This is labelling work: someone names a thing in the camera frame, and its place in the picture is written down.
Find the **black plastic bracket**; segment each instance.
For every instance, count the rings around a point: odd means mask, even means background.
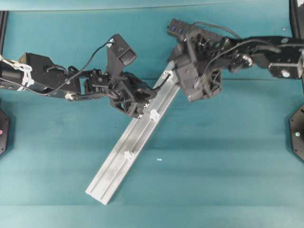
[[[2,109],[0,109],[0,155],[6,151],[9,130],[10,130],[9,124],[10,124],[10,118]]]
[[[289,127],[293,151],[304,161],[304,105],[289,119]]]

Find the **teal cloth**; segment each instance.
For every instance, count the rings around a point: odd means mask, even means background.
[[[172,18],[217,23],[242,37],[291,36],[284,0],[10,12],[4,56],[32,52],[81,67],[120,33],[138,56],[127,70],[153,85],[176,45],[166,35]],[[90,67],[105,65],[103,50]],[[85,190],[130,119],[107,98],[67,102],[0,90],[12,118],[0,157],[0,227],[302,227],[304,162],[288,128],[303,103],[301,81],[254,67],[225,71],[223,86],[195,103],[179,92],[107,206]]]
[[[235,2],[262,2],[261,0],[14,0],[2,1],[2,10],[113,10],[113,9],[136,9],[152,7],[174,7],[174,6],[201,6],[219,3]]]

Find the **white cable clip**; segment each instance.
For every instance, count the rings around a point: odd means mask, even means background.
[[[154,121],[158,121],[159,118],[160,118],[160,116],[161,116],[161,115],[157,112],[156,109],[152,109],[152,110],[150,111],[150,119],[153,119]]]
[[[166,79],[168,75],[170,75],[169,79],[172,79],[173,78],[173,71],[172,70],[165,70],[162,74],[162,78]]]
[[[130,151],[125,151],[124,152],[124,157],[125,157],[126,160],[131,161],[135,157],[135,154],[130,152]]]
[[[108,42],[114,43],[115,40],[112,38],[112,39],[110,39]],[[110,47],[112,46],[112,44],[106,44],[106,46],[107,46],[108,48],[110,48]]]

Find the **wire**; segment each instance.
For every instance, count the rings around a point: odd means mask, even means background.
[[[264,41],[264,40],[262,40],[262,39],[249,39],[249,40],[245,40],[245,41],[243,41],[243,42],[240,42],[240,43],[236,44],[235,46],[233,46],[232,48],[229,48],[228,50],[226,50],[226,51],[224,51],[224,52],[218,54],[218,55],[215,56],[214,58],[212,58],[212,59],[208,62],[208,64],[206,65],[203,74],[202,74],[198,79],[200,79],[200,78],[206,73],[208,67],[210,66],[210,64],[211,64],[213,61],[215,61],[216,59],[218,59],[218,58],[221,57],[222,55],[224,55],[224,54],[226,54],[226,53],[228,53],[228,52],[230,52],[230,51],[232,51],[232,50],[238,48],[239,46],[242,46],[242,45],[248,44],[248,43],[252,43],[252,42],[264,43],[264,44],[268,44],[268,45],[273,46],[273,45],[272,45],[271,43],[269,43],[268,41]],[[199,82],[198,79],[197,79],[197,81],[194,83],[194,88],[196,88],[196,87],[198,86],[198,82]]]
[[[158,87],[156,87],[152,90],[155,91],[155,92],[158,92],[163,87],[163,85],[166,83],[166,81],[168,81],[169,77],[171,77],[171,74],[168,74],[166,76],[165,80]]]
[[[68,67],[68,73],[69,74],[71,74],[71,73],[77,73],[79,70],[76,68],[76,67],[74,67],[74,66],[69,66]],[[87,73],[91,73],[92,71],[94,71],[95,69],[91,69],[91,70],[84,70],[84,71],[82,71],[82,74],[81,75],[84,75],[84,74],[87,74]]]
[[[77,76],[79,76],[79,75],[83,72],[83,70],[92,62],[92,59],[94,58],[94,56],[96,55],[96,53],[97,53],[100,49],[102,49],[105,45],[107,45],[107,44],[113,44],[113,42],[106,42],[106,43],[104,43],[102,46],[100,46],[99,48],[97,48],[97,49],[93,52],[93,54],[91,55],[91,57],[90,57],[90,59],[88,60],[88,62],[84,65],[84,67],[81,68],[81,70],[79,70],[76,74],[74,74],[73,76],[71,76],[68,80],[72,80],[72,79],[76,78]],[[22,84],[20,84],[20,83],[13,82],[13,81],[4,79],[4,78],[2,78],[2,77],[0,77],[0,80],[5,81],[5,82],[9,82],[9,83],[12,83],[12,84],[15,84],[15,85],[18,85],[18,86],[24,87],[24,85],[22,85]],[[32,89],[27,88],[27,87],[24,87],[24,88],[25,88],[26,90],[32,92],[32,93],[35,93],[35,94],[38,94],[38,95],[41,95],[41,96],[48,96],[48,95],[51,95],[52,93],[58,91],[60,88],[62,88],[62,87],[68,82],[68,80],[65,81],[65,82],[63,82],[61,85],[59,85],[58,87],[56,87],[55,89],[53,89],[52,91],[47,92],[47,93],[37,92],[37,91],[32,90]]]
[[[62,69],[65,72],[65,75],[68,75],[67,69],[64,66],[57,65],[57,64],[54,64],[54,65],[50,66],[49,68],[46,68],[45,71],[49,71],[49,70],[54,69],[54,68]]]
[[[204,25],[204,26],[209,26],[209,27],[213,27],[213,28],[217,28],[217,29],[223,29],[227,32],[229,32],[231,35],[233,35],[235,38],[237,39],[242,39],[239,35],[237,35],[234,31],[232,31],[231,29],[227,28],[227,27],[224,27],[224,26],[220,26],[220,25],[214,25],[214,24],[209,24],[209,23],[205,23],[205,22],[200,22],[200,21],[197,21],[197,22],[194,22],[192,23],[191,27],[194,26],[194,25]]]

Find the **silver aluminum bar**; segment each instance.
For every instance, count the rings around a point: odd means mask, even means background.
[[[86,189],[86,193],[104,205],[107,205],[118,186],[140,154],[157,124],[167,111],[167,108],[175,98],[179,86],[178,79],[173,70],[174,63],[170,62],[156,82],[160,85],[167,74],[171,77],[151,100],[150,105],[144,110],[141,119],[132,119],[123,135],[101,166],[98,173]]]

